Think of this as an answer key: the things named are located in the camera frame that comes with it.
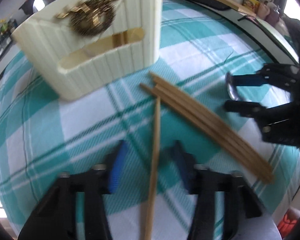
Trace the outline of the metal spoon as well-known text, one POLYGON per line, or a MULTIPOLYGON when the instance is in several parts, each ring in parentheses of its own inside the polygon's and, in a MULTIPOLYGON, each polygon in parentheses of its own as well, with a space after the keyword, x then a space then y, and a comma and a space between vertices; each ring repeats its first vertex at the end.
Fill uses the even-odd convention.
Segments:
POLYGON ((236 86, 233 85, 232 74, 227 72, 225 75, 225 84, 231 100, 241 101, 241 97, 237 91, 236 86))

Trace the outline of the wooden chopstick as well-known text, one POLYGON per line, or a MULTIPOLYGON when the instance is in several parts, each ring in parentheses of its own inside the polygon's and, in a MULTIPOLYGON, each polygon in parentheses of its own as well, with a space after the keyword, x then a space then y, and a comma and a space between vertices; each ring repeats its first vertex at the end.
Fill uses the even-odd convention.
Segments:
POLYGON ((149 181, 149 192, 147 202, 147 216, 145 224, 145 240, 150 240, 153 228, 154 218, 154 205, 157 190, 157 177, 158 177, 158 165, 160 155, 160 97, 157 97, 155 102, 154 112, 154 133, 153 133, 153 151, 152 151, 152 164, 151 164, 151 175, 149 181))

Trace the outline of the teal plaid tablecloth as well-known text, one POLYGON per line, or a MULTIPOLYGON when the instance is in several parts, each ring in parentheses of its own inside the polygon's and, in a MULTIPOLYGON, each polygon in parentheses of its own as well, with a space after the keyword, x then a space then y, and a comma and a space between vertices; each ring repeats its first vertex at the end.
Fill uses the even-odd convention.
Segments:
MULTIPOLYGON (((188 195, 168 148, 180 140, 214 171, 244 172, 275 222, 300 183, 300 151, 262 141, 251 119, 226 113, 227 72, 250 74, 269 56, 233 24, 184 0, 163 0, 161 49, 151 71, 218 114, 273 167, 275 180, 256 179, 204 133, 161 108, 161 142, 153 239, 186 239, 195 197, 188 195)), ((0 87, 0 201, 19 234, 31 211, 61 172, 89 170, 120 140, 129 152, 117 191, 105 197, 114 239, 142 239, 152 155, 154 99, 140 88, 142 70, 72 102, 61 100, 23 53, 7 66, 0 87)))

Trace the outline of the cream ribbed utensil holder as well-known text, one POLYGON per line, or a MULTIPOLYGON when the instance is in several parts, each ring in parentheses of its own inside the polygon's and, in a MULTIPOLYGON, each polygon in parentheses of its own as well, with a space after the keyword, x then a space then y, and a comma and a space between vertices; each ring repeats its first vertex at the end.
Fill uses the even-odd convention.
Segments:
POLYGON ((55 0, 13 32, 52 89, 79 99, 157 62, 162 0, 55 0))

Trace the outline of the black pot red lid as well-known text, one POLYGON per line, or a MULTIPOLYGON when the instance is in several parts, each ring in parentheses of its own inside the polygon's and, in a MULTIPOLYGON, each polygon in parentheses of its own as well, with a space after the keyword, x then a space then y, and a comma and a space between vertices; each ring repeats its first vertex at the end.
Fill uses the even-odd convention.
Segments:
POLYGON ((26 0, 19 9, 21 9, 25 15, 32 15, 41 11, 53 1, 55 0, 26 0))

